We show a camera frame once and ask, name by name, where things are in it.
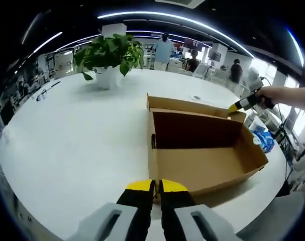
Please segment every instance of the desk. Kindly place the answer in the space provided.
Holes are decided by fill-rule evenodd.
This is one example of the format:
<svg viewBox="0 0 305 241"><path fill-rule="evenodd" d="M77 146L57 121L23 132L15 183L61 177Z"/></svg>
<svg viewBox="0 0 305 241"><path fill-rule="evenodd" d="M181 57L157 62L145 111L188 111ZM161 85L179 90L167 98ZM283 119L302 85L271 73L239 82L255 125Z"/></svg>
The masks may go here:
<svg viewBox="0 0 305 241"><path fill-rule="evenodd" d="M114 91L97 91L96 82L81 74L59 81L46 100L29 98L6 126L0 163L26 209L63 239L106 202L116 202L128 183L148 178L147 92L187 101L197 95L216 107L238 100L208 81L156 70L133 69ZM284 182L278 145L267 158L264 169L223 192L233 194L213 208L235 232L268 206ZM147 240L164 240L160 213L155 206Z"/></svg>

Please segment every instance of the green leaves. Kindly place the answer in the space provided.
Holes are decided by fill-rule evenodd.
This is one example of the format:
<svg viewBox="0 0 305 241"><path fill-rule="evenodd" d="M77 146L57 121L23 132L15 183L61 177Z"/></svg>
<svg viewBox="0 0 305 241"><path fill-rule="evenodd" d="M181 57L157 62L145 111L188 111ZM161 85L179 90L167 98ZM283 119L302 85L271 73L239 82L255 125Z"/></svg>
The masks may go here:
<svg viewBox="0 0 305 241"><path fill-rule="evenodd" d="M120 72L126 74L139 65L143 68L143 50L141 44L134 41L132 35L113 34L112 38L98 37L87 47L74 55L75 64L86 80L92 77L84 73L84 68L108 68L120 65Z"/></svg>
<svg viewBox="0 0 305 241"><path fill-rule="evenodd" d="M83 71L81 73L83 74L85 80L93 80L93 78L90 75L85 74Z"/></svg>

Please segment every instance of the white table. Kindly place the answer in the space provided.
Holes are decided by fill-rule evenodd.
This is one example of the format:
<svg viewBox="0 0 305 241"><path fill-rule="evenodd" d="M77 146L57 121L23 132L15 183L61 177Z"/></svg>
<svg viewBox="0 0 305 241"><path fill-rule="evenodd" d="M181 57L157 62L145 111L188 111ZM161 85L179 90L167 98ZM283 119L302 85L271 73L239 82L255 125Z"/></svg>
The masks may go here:
<svg viewBox="0 0 305 241"><path fill-rule="evenodd" d="M80 74L59 80L46 100L30 98L5 128L0 162L26 209L63 239L104 203L116 202L128 183L148 178L147 92L189 101L197 95L217 107L238 100L208 81L156 70L133 69L116 91L97 91L95 81ZM267 158L265 168L243 184L209 196L224 197L213 210L235 232L267 207L284 182L278 145ZM147 240L164 240L160 215L154 208Z"/></svg>

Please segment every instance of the box flap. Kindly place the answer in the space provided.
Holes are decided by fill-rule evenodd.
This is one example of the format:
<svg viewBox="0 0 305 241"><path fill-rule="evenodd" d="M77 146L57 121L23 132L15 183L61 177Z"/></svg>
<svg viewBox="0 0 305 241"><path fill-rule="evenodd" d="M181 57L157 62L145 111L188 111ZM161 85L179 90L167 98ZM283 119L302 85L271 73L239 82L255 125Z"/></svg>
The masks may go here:
<svg viewBox="0 0 305 241"><path fill-rule="evenodd" d="M222 118L230 118L234 121L244 122L246 114L243 112L236 112L234 114L228 114L228 110L224 108L218 108L206 104L195 103L190 101L178 100L178 99L169 99L155 96L147 96L147 108L158 109L169 109L169 110L178 110L192 113L201 113L208 114L212 116L218 116Z"/></svg>

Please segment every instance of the white flower pot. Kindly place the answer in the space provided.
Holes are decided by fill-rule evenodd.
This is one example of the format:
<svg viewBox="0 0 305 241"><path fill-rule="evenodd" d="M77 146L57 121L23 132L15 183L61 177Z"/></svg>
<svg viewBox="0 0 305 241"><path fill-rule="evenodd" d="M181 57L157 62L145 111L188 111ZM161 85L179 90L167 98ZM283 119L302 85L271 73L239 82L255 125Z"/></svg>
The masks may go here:
<svg viewBox="0 0 305 241"><path fill-rule="evenodd" d="M121 87L120 67L112 68L109 66L107 69L95 68L96 81L99 89L116 89Z"/></svg>

